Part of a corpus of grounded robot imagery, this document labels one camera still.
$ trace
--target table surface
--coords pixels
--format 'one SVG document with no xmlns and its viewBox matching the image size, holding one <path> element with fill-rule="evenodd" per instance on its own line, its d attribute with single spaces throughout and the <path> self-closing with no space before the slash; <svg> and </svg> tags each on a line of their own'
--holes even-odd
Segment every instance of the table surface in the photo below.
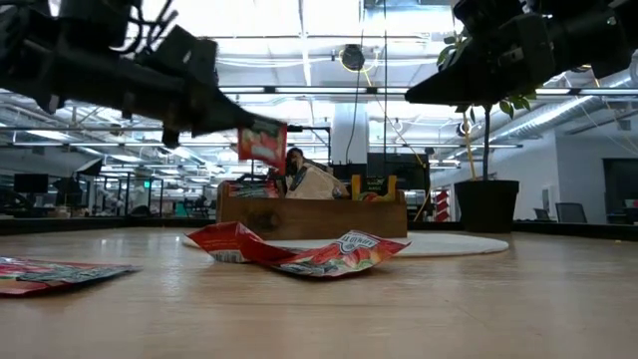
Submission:
<svg viewBox="0 0 638 359">
<path fill-rule="evenodd" d="M 214 263 L 184 230 L 0 237 L 0 253 L 130 263 L 84 290 L 0 298 L 0 358 L 636 358 L 638 243 L 515 233 L 507 252 L 396 258 L 306 281 Z"/>
</svg>

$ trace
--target wooden crate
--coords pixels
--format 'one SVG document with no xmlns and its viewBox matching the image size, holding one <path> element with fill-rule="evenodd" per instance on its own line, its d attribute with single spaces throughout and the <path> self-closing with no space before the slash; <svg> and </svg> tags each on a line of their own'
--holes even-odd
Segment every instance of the wooden crate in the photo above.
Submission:
<svg viewBox="0 0 638 359">
<path fill-rule="evenodd" d="M 385 238 L 406 237 L 406 199 L 394 201 L 346 199 L 240 198 L 228 196 L 228 184 L 217 189 L 218 222 L 240 221 L 262 238 L 333 239 L 349 230 Z"/>
</svg>

